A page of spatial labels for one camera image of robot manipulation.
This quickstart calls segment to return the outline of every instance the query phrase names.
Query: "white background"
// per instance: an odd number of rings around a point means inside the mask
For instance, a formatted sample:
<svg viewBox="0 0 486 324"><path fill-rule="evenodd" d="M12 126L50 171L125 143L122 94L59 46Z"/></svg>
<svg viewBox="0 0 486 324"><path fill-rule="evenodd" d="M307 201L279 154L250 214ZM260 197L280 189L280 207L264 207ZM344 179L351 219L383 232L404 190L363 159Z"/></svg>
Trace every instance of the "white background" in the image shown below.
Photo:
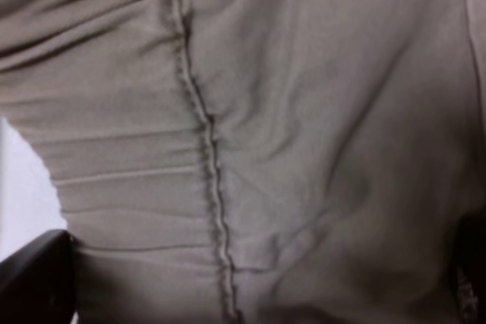
<svg viewBox="0 0 486 324"><path fill-rule="evenodd" d="M65 228L44 165L21 136L0 121L0 261L53 228Z"/></svg>

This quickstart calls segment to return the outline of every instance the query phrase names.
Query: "garment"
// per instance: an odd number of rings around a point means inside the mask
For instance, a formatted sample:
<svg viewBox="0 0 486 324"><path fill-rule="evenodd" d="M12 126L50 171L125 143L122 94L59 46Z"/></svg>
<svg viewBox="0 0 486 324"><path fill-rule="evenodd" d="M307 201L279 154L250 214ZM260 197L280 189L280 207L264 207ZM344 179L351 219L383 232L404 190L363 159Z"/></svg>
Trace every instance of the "garment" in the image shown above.
<svg viewBox="0 0 486 324"><path fill-rule="evenodd" d="M453 324L484 0L0 0L81 324Z"/></svg>

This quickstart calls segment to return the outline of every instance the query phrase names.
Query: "gray fabric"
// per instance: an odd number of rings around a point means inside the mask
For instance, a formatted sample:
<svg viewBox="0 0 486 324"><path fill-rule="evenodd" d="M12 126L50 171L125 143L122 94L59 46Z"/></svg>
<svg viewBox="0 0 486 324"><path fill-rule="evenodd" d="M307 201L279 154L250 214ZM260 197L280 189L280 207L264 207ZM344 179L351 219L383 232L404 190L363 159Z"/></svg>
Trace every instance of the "gray fabric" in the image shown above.
<svg viewBox="0 0 486 324"><path fill-rule="evenodd" d="M484 0L0 0L80 323L458 323Z"/></svg>

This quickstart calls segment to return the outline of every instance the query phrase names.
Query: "stitching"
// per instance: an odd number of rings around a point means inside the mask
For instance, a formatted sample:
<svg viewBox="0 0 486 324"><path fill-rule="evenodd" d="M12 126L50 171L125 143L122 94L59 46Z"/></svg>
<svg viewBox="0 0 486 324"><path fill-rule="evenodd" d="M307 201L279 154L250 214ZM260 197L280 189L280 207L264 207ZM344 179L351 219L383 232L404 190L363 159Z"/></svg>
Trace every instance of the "stitching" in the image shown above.
<svg viewBox="0 0 486 324"><path fill-rule="evenodd" d="M208 193L215 225L216 255L219 261L219 289L222 299L223 318L228 323L241 322L241 315L236 308L235 286L233 281L234 266L229 255L229 233L224 220L224 203L220 191L220 173L218 167L217 143L214 136L213 116L207 111L204 99L194 76L191 74L191 62L187 49L188 31L184 25L179 0L171 0L172 22L178 35L175 52L178 56L177 74L189 96L193 110L201 124L201 137L204 144L204 161L208 174Z"/></svg>

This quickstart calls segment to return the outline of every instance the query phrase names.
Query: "seam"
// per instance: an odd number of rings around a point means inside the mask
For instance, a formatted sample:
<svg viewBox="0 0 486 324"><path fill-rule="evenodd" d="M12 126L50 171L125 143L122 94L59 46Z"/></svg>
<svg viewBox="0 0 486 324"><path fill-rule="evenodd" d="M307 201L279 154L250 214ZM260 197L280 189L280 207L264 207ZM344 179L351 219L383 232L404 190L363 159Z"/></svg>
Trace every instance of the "seam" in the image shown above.
<svg viewBox="0 0 486 324"><path fill-rule="evenodd" d="M472 7L473 7L472 0L465 0L466 28L468 34L469 48L471 49L471 53L472 53L473 68L476 76L475 84L476 84L476 89L478 91L477 96L478 96L479 120L481 124L481 139L482 139L482 146L484 146L486 143L486 132L484 131L484 106L482 102L483 88L481 85L481 81L486 77L484 77L482 73L481 64L478 56L479 46L477 45L473 34L474 31L472 29Z"/></svg>
<svg viewBox="0 0 486 324"><path fill-rule="evenodd" d="M241 322L236 308L234 266L229 255L229 232L224 219L224 202L220 191L220 173L217 155L217 142L214 135L214 119L207 111L199 86L191 73L191 62L187 47L188 30L179 0L170 0L172 22L177 34L178 56L177 75L191 101L192 108L201 124L201 137L204 144L204 161L208 174L208 194L213 214L216 238L216 258L219 261L219 291L222 300L222 316L228 323Z"/></svg>

